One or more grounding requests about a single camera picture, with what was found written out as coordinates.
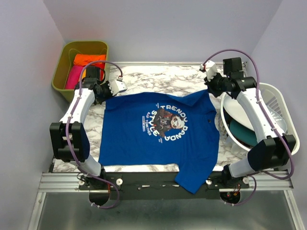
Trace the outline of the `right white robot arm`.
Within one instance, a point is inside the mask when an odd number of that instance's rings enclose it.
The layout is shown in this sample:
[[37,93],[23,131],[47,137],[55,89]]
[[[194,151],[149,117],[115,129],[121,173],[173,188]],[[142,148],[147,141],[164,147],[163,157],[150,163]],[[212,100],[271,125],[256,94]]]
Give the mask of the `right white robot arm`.
[[267,169],[285,166],[290,161],[296,139],[277,125],[262,102],[256,80],[244,76],[241,58],[223,60],[223,68],[224,73],[220,74],[213,61],[207,60],[201,64],[200,71],[206,73],[205,85],[214,97],[228,92],[237,100],[251,122],[257,139],[257,144],[244,159],[224,167],[221,183],[230,188],[237,184],[240,177],[258,172],[268,174]]

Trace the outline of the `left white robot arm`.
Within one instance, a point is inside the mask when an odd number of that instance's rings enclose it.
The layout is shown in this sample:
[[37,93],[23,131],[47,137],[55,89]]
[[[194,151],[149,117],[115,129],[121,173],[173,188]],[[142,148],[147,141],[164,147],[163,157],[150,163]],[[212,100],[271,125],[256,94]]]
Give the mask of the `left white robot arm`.
[[75,162],[78,169],[90,177],[90,184],[95,189],[106,185],[103,166],[90,155],[90,143],[84,129],[84,122],[92,104],[102,103],[127,90],[123,82],[123,72],[119,66],[120,75],[109,81],[100,81],[97,77],[83,73],[94,68],[91,62],[82,68],[75,85],[72,102],[65,115],[57,123],[51,123],[49,131],[54,158],[64,162]]

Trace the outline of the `blue printed t shirt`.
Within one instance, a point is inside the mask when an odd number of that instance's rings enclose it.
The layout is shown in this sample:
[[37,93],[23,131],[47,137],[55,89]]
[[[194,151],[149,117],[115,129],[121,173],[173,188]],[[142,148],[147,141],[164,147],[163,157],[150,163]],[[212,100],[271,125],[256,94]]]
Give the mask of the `blue printed t shirt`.
[[183,97],[156,92],[107,100],[99,163],[167,165],[179,168],[175,181],[196,193],[218,158],[216,109],[206,90]]

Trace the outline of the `olive green plastic bin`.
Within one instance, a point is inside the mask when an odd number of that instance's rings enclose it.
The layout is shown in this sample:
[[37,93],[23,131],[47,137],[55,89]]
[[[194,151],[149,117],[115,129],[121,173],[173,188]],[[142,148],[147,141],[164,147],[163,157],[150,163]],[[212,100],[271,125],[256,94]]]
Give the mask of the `olive green plastic bin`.
[[65,85],[77,54],[108,56],[108,45],[103,41],[73,41],[64,46],[51,84],[69,103],[73,100],[74,90],[66,90]]

